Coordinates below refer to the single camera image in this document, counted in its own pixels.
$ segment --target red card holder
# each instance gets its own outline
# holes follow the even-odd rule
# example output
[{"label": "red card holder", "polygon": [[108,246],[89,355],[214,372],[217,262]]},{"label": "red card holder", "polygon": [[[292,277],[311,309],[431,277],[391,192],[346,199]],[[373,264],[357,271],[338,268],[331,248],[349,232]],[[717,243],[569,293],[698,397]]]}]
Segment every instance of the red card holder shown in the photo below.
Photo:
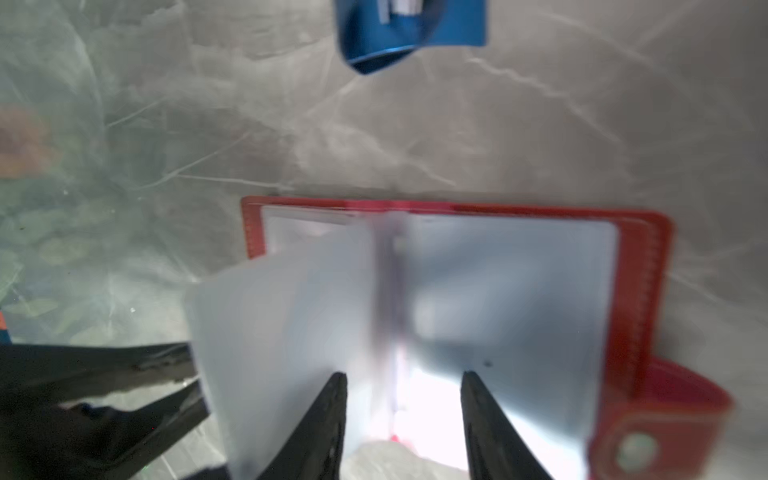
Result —
[{"label": "red card holder", "polygon": [[674,232],[669,218],[646,210],[245,197],[241,207],[250,258],[266,252],[265,205],[612,222],[619,233],[618,259],[598,424],[589,448],[591,476],[685,480],[702,473],[733,402],[709,380],[651,355]]}]

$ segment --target marble tabletop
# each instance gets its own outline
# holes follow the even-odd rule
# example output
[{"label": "marble tabletop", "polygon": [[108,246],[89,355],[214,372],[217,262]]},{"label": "marble tabletop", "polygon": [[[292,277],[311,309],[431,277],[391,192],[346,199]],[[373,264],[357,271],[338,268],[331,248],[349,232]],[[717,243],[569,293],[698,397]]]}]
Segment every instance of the marble tabletop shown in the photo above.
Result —
[{"label": "marble tabletop", "polygon": [[[768,3],[489,0],[487,47],[365,77],[331,8],[3,2],[0,130],[40,143],[0,151],[14,341],[186,339],[185,288],[246,258],[248,194],[652,208],[677,224],[657,353],[738,402],[709,478],[764,478]],[[207,422],[139,476],[219,444]]]}]

